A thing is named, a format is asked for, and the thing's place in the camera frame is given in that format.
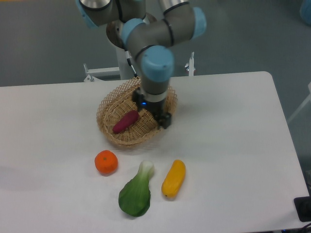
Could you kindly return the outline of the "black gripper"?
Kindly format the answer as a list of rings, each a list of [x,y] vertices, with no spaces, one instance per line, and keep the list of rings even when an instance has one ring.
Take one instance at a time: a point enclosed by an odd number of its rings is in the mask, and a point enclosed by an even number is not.
[[[164,111],[167,93],[152,95],[144,90],[135,90],[132,94],[132,102],[136,104],[137,110],[150,112],[158,123],[158,129],[167,129],[172,123],[172,114]]]

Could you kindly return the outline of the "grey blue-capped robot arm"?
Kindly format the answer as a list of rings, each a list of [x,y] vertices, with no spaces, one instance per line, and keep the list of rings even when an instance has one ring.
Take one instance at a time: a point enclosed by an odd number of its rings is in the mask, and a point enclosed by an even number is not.
[[[132,101],[139,111],[150,112],[159,127],[168,128],[172,115],[164,111],[164,105],[174,71],[169,48],[204,34],[207,20],[203,10],[187,0],[161,0],[163,19],[146,23],[144,0],[78,0],[76,5],[89,27],[122,23],[119,39],[141,72]]]

